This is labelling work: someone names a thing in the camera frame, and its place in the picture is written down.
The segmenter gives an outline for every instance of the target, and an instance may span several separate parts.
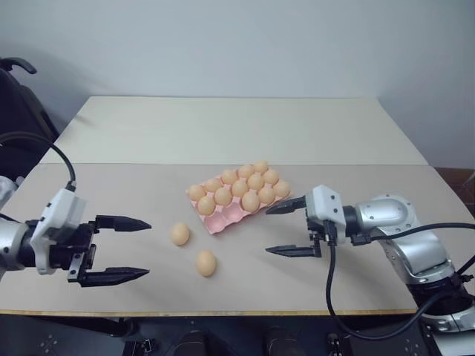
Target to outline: pink egg tray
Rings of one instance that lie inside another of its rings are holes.
[[[216,176],[215,178],[220,180],[220,182],[223,184],[224,188],[226,188],[228,190],[231,190],[232,185],[224,183],[223,180],[221,179],[221,175]],[[238,177],[238,179],[243,180],[244,182],[247,181],[247,178],[243,178],[243,177]],[[264,183],[264,187],[272,187],[275,184]],[[258,193],[258,190],[256,190],[256,189],[251,189],[250,188],[249,191],[254,191],[256,194]],[[214,199],[214,192],[206,191],[206,189],[205,189],[205,192],[206,192],[206,196],[211,197],[211,198]],[[238,223],[244,217],[247,217],[248,215],[256,214],[262,208],[269,207],[272,204],[275,204],[276,202],[287,198],[289,195],[290,195],[290,192],[285,197],[278,197],[276,195],[274,200],[270,203],[267,203],[267,204],[264,204],[264,203],[260,202],[259,207],[253,212],[249,212],[249,211],[244,210],[242,208],[242,205],[241,205],[241,198],[233,196],[232,201],[227,206],[216,204],[214,212],[210,215],[207,215],[207,216],[202,215],[202,214],[199,213],[198,207],[197,207],[198,202],[193,201],[193,200],[190,200],[190,202],[193,205],[193,208],[195,209],[197,214],[200,216],[200,219],[201,219],[201,221],[203,221],[203,224],[206,227],[206,229],[208,230],[208,232],[210,234],[216,234],[217,232],[220,232],[220,231],[224,230],[224,228],[226,226],[229,226],[233,223]]]

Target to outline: brown egg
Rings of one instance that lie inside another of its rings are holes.
[[[227,206],[232,200],[231,192],[226,188],[219,188],[216,193],[214,193],[214,201],[216,204]]]
[[[258,196],[259,196],[259,200],[263,204],[270,204],[275,199],[274,189],[270,187],[264,187],[261,190],[259,190]]]
[[[254,173],[247,179],[247,185],[249,186],[249,189],[255,189],[258,191],[264,187],[264,179],[259,173]]]
[[[255,164],[254,164],[254,169],[256,172],[259,172],[259,173],[264,173],[265,171],[267,171],[267,169],[269,168],[268,164],[267,164],[267,161],[257,161]]]
[[[249,191],[249,187],[243,180],[237,180],[231,187],[231,193],[234,197],[242,197],[247,191]]]
[[[211,197],[203,197],[198,201],[198,212],[201,215],[211,215],[213,214],[214,208],[216,208],[216,205],[214,203],[213,198]]]
[[[199,184],[192,185],[188,190],[188,196],[194,202],[197,202],[206,195],[204,188]]]
[[[212,193],[214,193],[215,191],[217,191],[219,188],[221,188],[223,185],[221,184],[220,180],[219,179],[216,179],[216,178],[211,178],[211,179],[208,179],[206,182],[205,182],[205,189],[207,191],[211,191]]]
[[[201,251],[196,259],[196,269],[203,277],[209,277],[216,271],[216,257],[210,250]]]
[[[238,175],[236,174],[236,171],[234,169],[226,169],[221,174],[221,180],[224,184],[232,184],[238,180]]]
[[[171,241],[177,245],[185,245],[190,238],[190,229],[184,222],[179,222],[171,228]]]
[[[279,173],[275,169],[269,168],[262,177],[264,178],[264,182],[274,185],[279,180]]]
[[[254,173],[254,167],[251,165],[243,165],[237,171],[237,175],[241,178],[249,178]]]
[[[245,211],[253,213],[259,208],[261,202],[259,201],[258,195],[254,191],[248,191],[241,198],[240,204]]]
[[[274,193],[278,197],[284,198],[290,194],[290,184],[279,180],[276,185],[274,185]]]

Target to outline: table edge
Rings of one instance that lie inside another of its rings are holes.
[[[415,309],[337,310],[338,315],[413,314]],[[249,311],[35,311],[0,309],[0,314],[51,317],[257,317],[329,316],[327,310],[249,310]]]

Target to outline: white table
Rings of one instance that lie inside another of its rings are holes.
[[[140,218],[153,228],[136,233],[103,230],[95,236],[94,268],[147,268],[151,272],[120,286],[84,288],[66,281],[66,272],[39,276],[35,269],[8,272],[0,283],[0,309],[8,313],[61,315],[327,314],[323,258],[285,258],[266,252],[274,245],[309,245],[304,212],[266,216],[263,211],[211,236],[191,208],[184,190],[219,174],[228,165],[76,164],[77,194],[88,201],[83,221],[96,214]],[[325,184],[352,205],[392,193],[409,199],[422,223],[473,222],[462,202],[427,165],[283,165],[295,196]],[[64,165],[40,165],[9,201],[6,214],[38,217],[67,180]],[[192,237],[182,248],[169,230],[186,222]],[[439,230],[451,259],[460,267],[475,251],[475,234]],[[216,273],[201,277],[197,253],[211,249]],[[335,309],[348,314],[401,313],[415,308],[378,243],[338,247],[333,288]],[[474,284],[468,284],[474,292]]]
[[[423,223],[473,222],[375,99],[167,99],[92,97],[60,136],[75,163],[77,193],[89,201],[84,221],[122,214],[150,231],[102,231],[94,268],[136,266],[151,273],[120,286],[81,289],[63,271],[6,273],[0,312],[61,315],[327,314],[328,256],[287,259],[264,248],[308,245],[302,214],[248,217],[209,236],[184,190],[230,165],[268,159],[295,195],[318,184],[345,204],[383,193],[408,198]],[[2,211],[38,217],[68,175],[48,153]],[[189,244],[168,240],[176,221]],[[475,249],[471,231],[438,231],[456,266]],[[194,270],[199,250],[218,258],[209,279]],[[468,286],[474,292],[473,283]],[[335,308],[342,313],[400,313],[415,307],[377,244],[338,247]]]
[[[75,163],[427,164],[376,99],[93,96],[57,145]]]

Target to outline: cable connector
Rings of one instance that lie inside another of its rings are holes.
[[[361,246],[371,243],[371,236],[368,234],[354,234],[350,236],[353,246]]]
[[[324,220],[324,236],[328,246],[337,246],[338,232],[335,223],[331,220]]]
[[[462,274],[462,275],[460,276],[460,280],[461,280],[463,283],[470,282],[473,278],[474,278],[474,276],[473,276],[472,274]]]
[[[65,189],[72,192],[76,191],[76,181],[74,180],[68,181],[68,184],[66,185]]]

